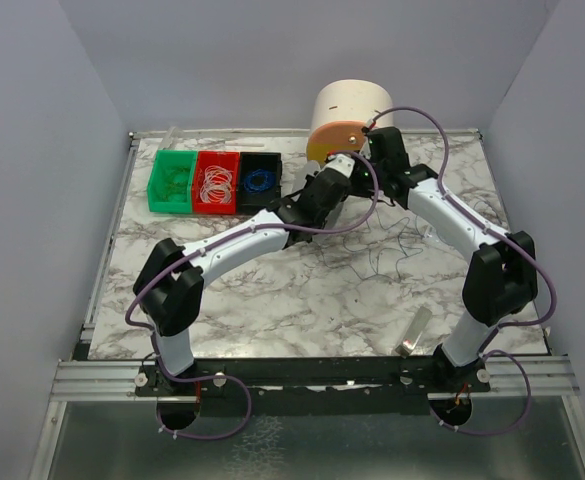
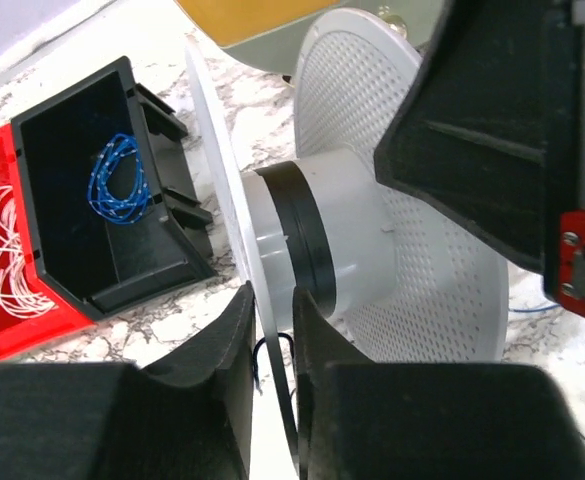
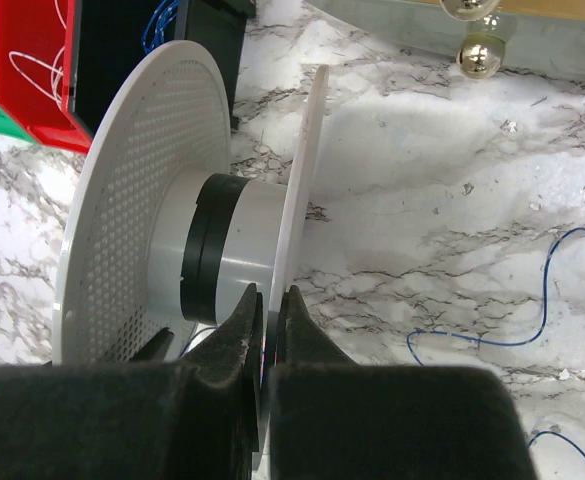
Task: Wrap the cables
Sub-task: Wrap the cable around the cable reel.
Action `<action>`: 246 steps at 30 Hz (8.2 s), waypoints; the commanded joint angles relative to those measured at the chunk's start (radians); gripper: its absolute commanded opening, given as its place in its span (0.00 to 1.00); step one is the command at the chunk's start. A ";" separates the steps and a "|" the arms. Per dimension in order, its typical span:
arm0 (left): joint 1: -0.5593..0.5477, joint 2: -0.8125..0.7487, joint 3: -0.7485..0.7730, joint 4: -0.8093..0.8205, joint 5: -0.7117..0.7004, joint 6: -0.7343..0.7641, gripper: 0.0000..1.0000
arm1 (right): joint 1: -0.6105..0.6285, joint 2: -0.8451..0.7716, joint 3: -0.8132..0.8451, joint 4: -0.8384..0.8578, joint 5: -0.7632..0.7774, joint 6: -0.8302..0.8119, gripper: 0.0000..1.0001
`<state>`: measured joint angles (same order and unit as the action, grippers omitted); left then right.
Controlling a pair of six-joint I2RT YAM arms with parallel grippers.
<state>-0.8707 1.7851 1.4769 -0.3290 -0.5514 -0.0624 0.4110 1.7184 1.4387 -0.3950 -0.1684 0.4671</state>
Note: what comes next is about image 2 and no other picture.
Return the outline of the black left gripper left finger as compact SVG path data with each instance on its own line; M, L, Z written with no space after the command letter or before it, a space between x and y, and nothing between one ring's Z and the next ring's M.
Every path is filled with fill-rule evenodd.
M0 479L245 479L254 292L163 358L0 363Z

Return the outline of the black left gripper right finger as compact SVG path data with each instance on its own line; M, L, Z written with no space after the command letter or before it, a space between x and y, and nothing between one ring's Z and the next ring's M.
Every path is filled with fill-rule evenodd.
M585 479L585 446L542 370L376 363L293 294L303 479Z

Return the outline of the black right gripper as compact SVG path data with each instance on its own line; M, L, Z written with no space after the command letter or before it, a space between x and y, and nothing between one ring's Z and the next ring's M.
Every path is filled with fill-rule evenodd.
M543 248L545 294L585 318L585 1L549 7L445 2L374 169L521 268Z

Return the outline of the white perforated cable spool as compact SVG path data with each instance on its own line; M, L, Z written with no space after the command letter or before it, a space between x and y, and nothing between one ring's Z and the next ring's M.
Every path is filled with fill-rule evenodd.
M381 185L373 153L412 86L419 53L359 9L319 16L296 64L296 156L243 173L201 52L186 48L196 118L233 257L252 285L292 461L298 405L279 335L293 292L373 361L493 362L508 322L503 257L422 200Z

